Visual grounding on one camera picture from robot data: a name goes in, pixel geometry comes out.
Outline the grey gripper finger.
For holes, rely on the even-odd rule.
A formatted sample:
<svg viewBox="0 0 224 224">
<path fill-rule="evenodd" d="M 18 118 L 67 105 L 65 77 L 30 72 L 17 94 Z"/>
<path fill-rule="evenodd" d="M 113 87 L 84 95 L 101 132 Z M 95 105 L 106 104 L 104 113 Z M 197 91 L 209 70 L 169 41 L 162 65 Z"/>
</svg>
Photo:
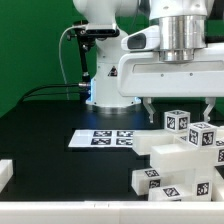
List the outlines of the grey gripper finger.
<svg viewBox="0 0 224 224">
<path fill-rule="evenodd" d="M 203 117 L 204 117 L 205 122 L 209 122 L 210 121 L 209 114 L 215 106 L 215 98 L 214 97 L 206 97 L 205 103 L 206 103 L 207 107 L 205 108 L 205 110 L 203 112 Z"/>
<path fill-rule="evenodd" d="M 155 108 L 152 104 L 152 99 L 151 98 L 144 98 L 143 99 L 143 105 L 144 105 L 146 111 L 149 114 L 149 121 L 151 123 L 153 123 L 154 122 Z"/>
</svg>

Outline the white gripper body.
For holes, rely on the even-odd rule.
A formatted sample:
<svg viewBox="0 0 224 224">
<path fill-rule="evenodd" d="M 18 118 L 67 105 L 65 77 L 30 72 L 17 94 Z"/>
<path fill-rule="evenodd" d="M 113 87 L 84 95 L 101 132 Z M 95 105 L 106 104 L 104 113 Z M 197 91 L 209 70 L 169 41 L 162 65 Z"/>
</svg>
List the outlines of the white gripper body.
<svg viewBox="0 0 224 224">
<path fill-rule="evenodd" d="M 124 55 L 118 90 L 134 97 L 224 97 L 224 44 L 194 52 L 194 60 L 168 63 L 157 52 Z"/>
</svg>

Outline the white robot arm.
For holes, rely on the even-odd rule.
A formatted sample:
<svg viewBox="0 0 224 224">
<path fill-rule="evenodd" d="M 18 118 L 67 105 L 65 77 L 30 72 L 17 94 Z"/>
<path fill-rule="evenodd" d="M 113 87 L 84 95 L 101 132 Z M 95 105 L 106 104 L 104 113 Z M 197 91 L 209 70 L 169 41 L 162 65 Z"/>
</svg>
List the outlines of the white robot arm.
<svg viewBox="0 0 224 224">
<path fill-rule="evenodd" d="M 78 26 L 97 46 L 97 71 L 86 104 L 105 112 L 154 98 L 203 97 L 204 119 L 224 97 L 224 41 L 205 37 L 215 0 L 73 0 L 87 22 Z"/>
</svg>

